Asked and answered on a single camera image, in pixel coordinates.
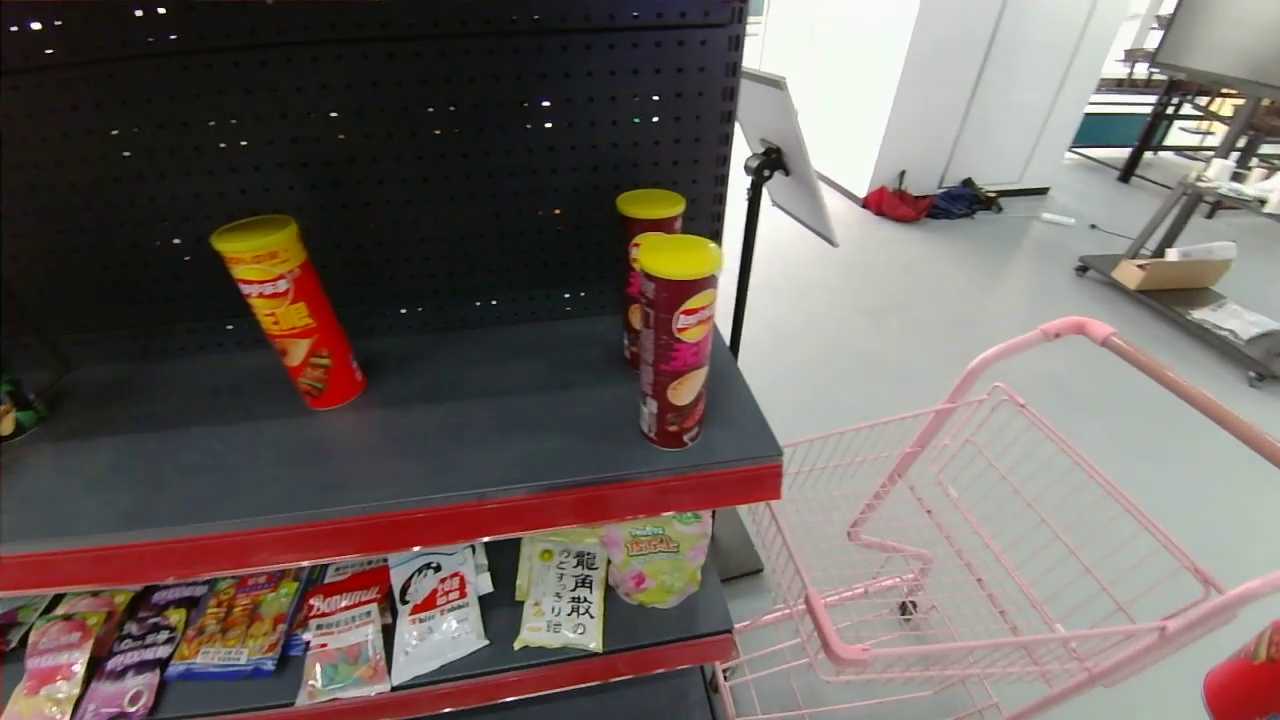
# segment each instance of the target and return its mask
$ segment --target snack bag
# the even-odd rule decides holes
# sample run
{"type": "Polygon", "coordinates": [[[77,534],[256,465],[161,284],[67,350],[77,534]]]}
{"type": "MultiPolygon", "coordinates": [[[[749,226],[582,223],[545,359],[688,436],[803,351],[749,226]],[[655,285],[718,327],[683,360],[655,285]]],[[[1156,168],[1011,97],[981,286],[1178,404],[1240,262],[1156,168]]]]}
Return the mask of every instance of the snack bag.
{"type": "Polygon", "coordinates": [[[46,615],[36,620],[18,687],[0,720],[69,720],[84,683],[105,612],[46,615]]]}
{"type": "Polygon", "coordinates": [[[31,624],[45,611],[51,594],[35,597],[0,597],[0,652],[18,647],[31,624]]]}
{"type": "Polygon", "coordinates": [[[485,552],[483,542],[471,543],[468,547],[472,555],[475,555],[476,585],[479,585],[476,594],[483,597],[493,592],[493,575],[489,574],[489,553],[485,552]]]}
{"type": "Polygon", "coordinates": [[[392,689],[381,623],[389,589],[384,564],[316,585],[307,594],[301,615],[308,646],[297,705],[392,689]]]}
{"type": "Polygon", "coordinates": [[[520,538],[520,565],[516,568],[516,600],[520,602],[529,600],[530,571],[534,566],[532,542],[539,538],[559,539],[571,543],[599,542],[600,529],[589,525],[582,528],[561,528],[558,530],[548,530],[545,533],[520,538]]]}
{"type": "Polygon", "coordinates": [[[244,678],[275,673],[298,600],[298,571],[220,578],[183,633],[165,679],[244,678]]]}
{"type": "Polygon", "coordinates": [[[72,592],[63,596],[63,601],[54,609],[55,615],[70,612],[106,612],[106,621],[97,632],[93,641],[93,657],[102,657],[111,650],[111,641],[120,629],[124,619],[124,609],[133,600],[134,589],[72,592]]]}
{"type": "MultiPolygon", "coordinates": [[[[312,565],[302,570],[302,579],[298,583],[298,594],[306,597],[324,579],[325,565],[312,565]]],[[[289,634],[284,637],[285,657],[302,657],[307,653],[307,614],[303,606],[293,612],[289,620],[289,634]]]]}
{"type": "Polygon", "coordinates": [[[703,582],[712,542],[710,512],[673,512],[613,523],[600,542],[609,552],[609,584],[645,607],[675,607],[703,582]]]}
{"type": "Polygon", "coordinates": [[[399,685],[489,644],[466,546],[389,556],[396,600],[392,684],[399,685]]]}
{"type": "Polygon", "coordinates": [[[211,584],[212,580],[191,580],[151,588],[142,597],[142,606],[138,607],[137,616],[159,615],[177,609],[182,611],[183,625],[186,625],[192,612],[205,600],[211,584]]]}
{"type": "Polygon", "coordinates": [[[84,691],[74,720],[143,720],[150,715],[186,618],[187,611],[175,606],[127,620],[84,691]]]}
{"type": "Polygon", "coordinates": [[[598,542],[532,538],[529,600],[516,650],[576,647],[604,651],[604,570],[598,542]]]}
{"type": "MultiPolygon", "coordinates": [[[[347,578],[364,573],[366,570],[380,570],[383,574],[383,584],[390,584],[390,573],[387,570],[387,557],[360,557],[357,560],[342,560],[333,562],[330,565],[316,565],[307,568],[306,579],[303,580],[303,594],[310,593],[319,585],[338,583],[346,580],[347,578]]],[[[379,615],[381,618],[383,625],[390,625],[394,620],[392,615],[390,605],[387,602],[387,594],[383,596],[383,603],[379,609],[379,615]]],[[[289,624],[289,635],[284,641],[284,655],[289,657],[302,657],[307,653],[307,618],[306,612],[300,610],[294,612],[293,620],[289,624]]]]}
{"type": "Polygon", "coordinates": [[[383,556],[378,557],[358,557],[356,560],[342,560],[339,562],[333,562],[324,568],[323,583],[337,583],[338,580],[346,580],[347,578],[355,575],[356,573],[364,573],[365,570],[372,570],[374,568],[387,568],[387,559],[383,556]]]}
{"type": "Polygon", "coordinates": [[[209,592],[207,580],[152,588],[125,620],[76,708],[74,720],[142,720],[151,712],[165,664],[187,619],[209,592]]]}

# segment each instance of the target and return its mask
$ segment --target wire basket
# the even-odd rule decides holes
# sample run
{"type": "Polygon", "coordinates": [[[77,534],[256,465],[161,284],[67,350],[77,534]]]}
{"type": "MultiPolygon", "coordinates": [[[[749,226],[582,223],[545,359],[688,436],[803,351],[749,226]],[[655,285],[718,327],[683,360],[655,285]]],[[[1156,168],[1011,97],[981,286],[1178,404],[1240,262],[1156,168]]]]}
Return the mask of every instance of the wire basket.
{"type": "MultiPolygon", "coordinates": [[[[1224,588],[1014,392],[996,384],[960,400],[995,361],[1073,334],[1062,323],[1137,352],[1101,323],[1060,320],[979,357],[937,407],[787,447],[783,500],[749,509],[777,606],[737,628],[739,659],[717,680],[731,716],[819,707],[846,717],[897,701],[927,706],[911,717],[1000,717],[992,683],[1047,688],[1016,714],[1030,716],[1120,682],[1280,589],[1276,574],[1220,598],[1224,588]],[[794,693],[763,692],[768,683],[794,693]],[[856,684],[855,698],[832,700],[832,684],[856,684]]],[[[1185,392],[1197,407],[1216,405],[1185,392]]],[[[1206,414],[1280,466],[1280,445],[1216,409],[1230,418],[1206,414]]]]}

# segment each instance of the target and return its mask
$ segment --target metal cart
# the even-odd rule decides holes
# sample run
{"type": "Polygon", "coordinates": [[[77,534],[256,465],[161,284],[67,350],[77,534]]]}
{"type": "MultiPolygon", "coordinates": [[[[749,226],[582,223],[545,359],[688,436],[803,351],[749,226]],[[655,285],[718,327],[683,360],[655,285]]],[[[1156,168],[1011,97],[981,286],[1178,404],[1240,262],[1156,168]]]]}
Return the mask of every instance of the metal cart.
{"type": "Polygon", "coordinates": [[[1280,468],[1280,442],[1103,323],[1001,343],[936,407],[786,448],[783,498],[751,509],[777,606],[737,625],[739,656],[713,680],[730,719],[891,702],[922,719],[1032,717],[1280,592],[1280,571],[1224,588],[1011,389],[969,396],[996,363],[1071,334],[1280,468]],[[835,684],[859,700],[832,700],[835,684]],[[1014,707],[993,684],[1023,685],[1014,707]]]}
{"type": "Polygon", "coordinates": [[[1202,324],[1192,315],[1194,310],[1225,300],[1222,293],[1211,287],[1139,292],[1129,290],[1111,277],[1116,265],[1124,259],[1164,258],[1165,251],[1178,242],[1178,237],[1187,227],[1187,223],[1202,200],[1231,202],[1263,218],[1280,222],[1280,215],[1263,213],[1261,202],[1249,202],[1225,196],[1217,191],[1216,183],[1201,182],[1198,176],[1188,176],[1174,186],[1174,190],[1165,197],[1165,202],[1147,220],[1147,224],[1134,237],[1124,254],[1082,255],[1079,264],[1075,266],[1075,274],[1084,277],[1089,270],[1093,270],[1117,288],[1155,307],[1164,315],[1172,318],[1189,332],[1199,336],[1204,342],[1244,366],[1245,379],[1249,386],[1258,387],[1268,378],[1280,377],[1280,337],[1270,336],[1256,338],[1254,342],[1240,342],[1229,334],[1220,333],[1202,324]],[[1169,224],[1164,234],[1161,234],[1160,241],[1148,252],[1147,243],[1165,225],[1166,220],[1169,224]]]}

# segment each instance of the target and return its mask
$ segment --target pegboard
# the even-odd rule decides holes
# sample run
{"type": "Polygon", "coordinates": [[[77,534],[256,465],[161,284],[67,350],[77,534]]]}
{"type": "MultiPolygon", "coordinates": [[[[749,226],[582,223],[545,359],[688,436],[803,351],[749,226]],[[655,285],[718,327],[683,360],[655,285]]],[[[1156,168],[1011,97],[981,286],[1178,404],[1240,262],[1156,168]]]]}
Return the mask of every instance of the pegboard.
{"type": "Polygon", "coordinates": [[[0,5],[0,268],[79,363],[261,342],[253,214],[356,337],[616,311],[627,188],[719,238],[739,4],[155,1],[0,5]]]}

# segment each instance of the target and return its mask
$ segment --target yellow lid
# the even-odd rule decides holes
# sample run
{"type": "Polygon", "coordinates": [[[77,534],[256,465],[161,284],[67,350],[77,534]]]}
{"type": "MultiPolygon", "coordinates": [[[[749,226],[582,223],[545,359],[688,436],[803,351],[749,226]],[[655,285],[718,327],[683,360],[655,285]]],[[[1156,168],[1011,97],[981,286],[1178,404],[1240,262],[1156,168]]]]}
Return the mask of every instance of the yellow lid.
{"type": "Polygon", "coordinates": [[[298,237],[298,224],[288,215],[259,215],[223,225],[209,236],[219,252],[259,252],[298,237]]]}
{"type": "Polygon", "coordinates": [[[721,268],[721,249],[696,234],[644,233],[636,250],[640,269],[668,281],[700,281],[721,268]]]}
{"type": "Polygon", "coordinates": [[[636,220],[663,220],[685,211],[685,196],[669,190],[644,187],[628,190],[617,199],[618,213],[636,220]]]}

